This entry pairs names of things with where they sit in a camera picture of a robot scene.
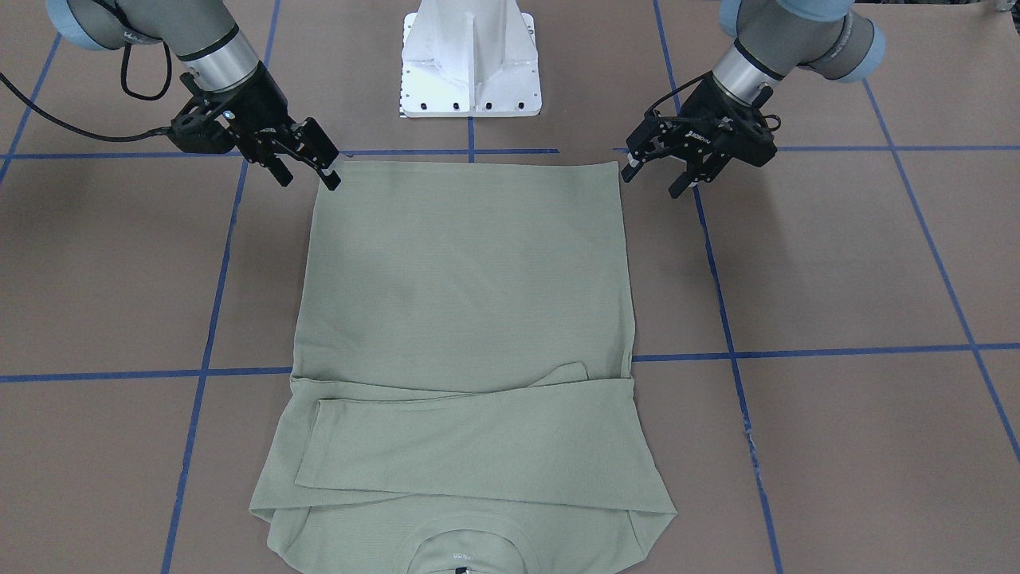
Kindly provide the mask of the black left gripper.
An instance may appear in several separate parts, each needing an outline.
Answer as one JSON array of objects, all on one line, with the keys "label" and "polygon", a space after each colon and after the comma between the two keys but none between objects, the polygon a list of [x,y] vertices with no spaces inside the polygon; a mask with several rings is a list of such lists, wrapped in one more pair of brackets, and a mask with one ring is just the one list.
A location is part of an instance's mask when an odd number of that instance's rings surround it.
[{"label": "black left gripper", "polygon": [[746,105],[719,86],[713,73],[703,73],[665,94],[642,114],[626,138],[627,161],[622,181],[633,182],[649,161],[673,157],[685,171],[668,188],[678,199],[703,178],[715,178],[729,160],[765,166],[779,152],[775,131],[761,110]]}]

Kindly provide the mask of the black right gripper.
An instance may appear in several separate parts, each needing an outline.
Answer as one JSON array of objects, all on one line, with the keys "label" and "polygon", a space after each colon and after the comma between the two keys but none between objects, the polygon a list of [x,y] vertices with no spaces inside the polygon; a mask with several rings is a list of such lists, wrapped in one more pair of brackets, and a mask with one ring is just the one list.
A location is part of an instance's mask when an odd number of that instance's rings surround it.
[{"label": "black right gripper", "polygon": [[257,63],[250,77],[225,91],[204,91],[190,73],[183,73],[182,82],[192,94],[182,114],[215,117],[232,134],[234,149],[249,163],[265,167],[282,187],[290,186],[294,175],[278,157],[280,154],[317,171],[328,191],[341,185],[341,177],[332,168],[339,156],[332,138],[312,117],[292,119],[280,87],[262,62]]}]

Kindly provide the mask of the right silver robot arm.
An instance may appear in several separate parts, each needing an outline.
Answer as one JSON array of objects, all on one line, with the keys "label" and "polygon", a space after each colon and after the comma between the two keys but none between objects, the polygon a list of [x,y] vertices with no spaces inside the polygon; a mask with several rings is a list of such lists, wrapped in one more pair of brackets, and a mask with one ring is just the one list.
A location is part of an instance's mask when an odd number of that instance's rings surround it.
[{"label": "right silver robot arm", "polygon": [[332,138],[314,119],[292,119],[276,80],[222,1],[49,1],[46,8],[57,32],[83,49],[161,44],[182,63],[190,100],[157,131],[182,152],[237,150],[283,186],[294,178],[283,163],[288,156],[327,189],[341,182]]}]

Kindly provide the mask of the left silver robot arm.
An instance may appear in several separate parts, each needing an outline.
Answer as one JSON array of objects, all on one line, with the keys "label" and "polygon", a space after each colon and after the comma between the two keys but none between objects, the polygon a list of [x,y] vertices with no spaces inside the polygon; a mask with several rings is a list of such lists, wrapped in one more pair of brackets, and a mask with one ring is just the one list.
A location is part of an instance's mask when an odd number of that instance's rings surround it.
[{"label": "left silver robot arm", "polygon": [[685,84],[691,94],[672,116],[651,104],[626,139],[624,182],[659,159],[684,170],[668,192],[714,181],[732,160],[762,167],[779,149],[781,120],[762,113],[790,70],[842,83],[862,81],[881,65],[881,29],[853,11],[851,1],[724,1],[719,27],[732,38],[713,69]]}]

